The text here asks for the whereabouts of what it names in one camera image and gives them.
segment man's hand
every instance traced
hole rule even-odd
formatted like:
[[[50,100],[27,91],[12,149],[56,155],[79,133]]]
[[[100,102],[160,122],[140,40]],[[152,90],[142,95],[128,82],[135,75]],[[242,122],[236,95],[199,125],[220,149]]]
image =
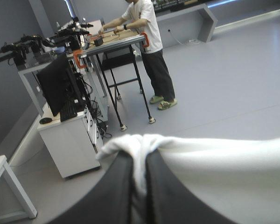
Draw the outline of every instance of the man's hand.
[[[119,26],[119,27],[116,27],[114,29],[114,33],[117,34],[118,32],[121,32],[121,31],[124,31],[124,30],[125,30],[125,28],[123,26]]]
[[[104,26],[99,30],[98,35],[101,36],[105,32]]]

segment computer monitor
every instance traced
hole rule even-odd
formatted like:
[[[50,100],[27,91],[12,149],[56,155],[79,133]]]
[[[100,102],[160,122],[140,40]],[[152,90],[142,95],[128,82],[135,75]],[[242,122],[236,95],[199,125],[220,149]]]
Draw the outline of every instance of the computer monitor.
[[[38,73],[37,78],[54,116],[60,112],[67,100],[75,98],[80,105],[84,104],[76,77],[65,53],[59,55],[57,59]]]

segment black metal table leg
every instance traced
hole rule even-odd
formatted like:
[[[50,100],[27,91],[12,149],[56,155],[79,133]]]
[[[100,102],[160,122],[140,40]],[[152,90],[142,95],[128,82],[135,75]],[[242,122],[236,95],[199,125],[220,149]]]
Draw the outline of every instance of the black metal table leg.
[[[100,61],[98,55],[96,55],[96,57],[97,57],[97,60],[98,60],[98,64],[99,64],[99,66],[100,66],[100,68],[101,68],[101,71],[102,71],[102,74],[103,74],[103,77],[104,77],[104,80],[105,80],[105,83],[106,83],[106,86],[107,86],[107,89],[108,89],[108,92],[109,92],[109,95],[110,95],[112,104],[113,104],[113,106],[114,106],[117,119],[118,119],[118,121],[119,121],[120,130],[121,130],[121,131],[125,131],[125,130],[127,129],[127,127],[126,127],[126,125],[122,124],[122,122],[121,122],[121,119],[120,119],[120,116],[119,116],[119,113],[118,113],[118,110],[117,110],[117,106],[116,106],[116,104],[115,104],[114,98],[113,98],[113,96],[112,96],[112,93],[111,93],[111,90],[110,90],[110,87],[109,87],[109,84],[108,84],[108,80],[107,80],[107,78],[106,78],[106,75],[105,75],[104,70],[103,70],[103,67],[102,67],[102,63],[101,63],[101,61]]]
[[[133,55],[133,49],[132,49],[131,45],[130,45],[129,49],[130,49],[130,53]],[[143,85],[142,85],[142,82],[141,82],[141,78],[140,78],[140,74],[139,74],[139,70],[138,70],[138,66],[137,66],[135,57],[133,57],[133,64],[134,64],[136,75],[137,75],[137,78],[138,78],[140,90],[142,91],[142,95],[143,95],[143,98],[144,98],[145,106],[146,106],[146,109],[147,109],[148,120],[149,120],[150,124],[153,124],[155,122],[155,119],[150,115],[150,111],[149,111],[148,104],[147,104],[147,101],[146,101],[145,92],[144,92],[144,89],[143,89]]]
[[[115,90],[117,91],[117,96],[116,96],[116,94],[115,94],[115,98],[116,98],[117,100],[120,100],[120,99],[121,99],[121,95],[120,95],[120,93],[119,93],[119,90],[118,90],[118,87],[117,87],[117,83],[116,83],[116,81],[115,81],[115,77],[114,77],[114,74],[113,74],[112,69],[110,69],[110,72],[111,72],[111,75],[112,75],[112,78],[113,78]]]

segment white t-shirt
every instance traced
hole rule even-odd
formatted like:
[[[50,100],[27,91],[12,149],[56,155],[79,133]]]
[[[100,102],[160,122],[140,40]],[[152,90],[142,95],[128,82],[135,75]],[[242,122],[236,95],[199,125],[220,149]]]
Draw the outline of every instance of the white t-shirt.
[[[147,26],[137,29],[139,33],[145,32],[149,40],[149,47],[145,48],[145,51],[143,51],[143,48],[141,49],[143,53],[151,54],[163,49],[154,6],[151,0],[138,0],[136,4],[132,2],[122,15],[122,18],[133,21],[146,19],[148,21]]]

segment black pants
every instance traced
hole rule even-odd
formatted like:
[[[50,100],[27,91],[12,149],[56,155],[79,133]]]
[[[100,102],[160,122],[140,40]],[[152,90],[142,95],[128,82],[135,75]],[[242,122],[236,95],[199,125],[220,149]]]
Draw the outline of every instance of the black pants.
[[[175,98],[174,88],[167,65],[163,58],[163,50],[152,54],[143,54],[142,60],[145,70],[151,80],[156,96],[163,96],[165,101]]]

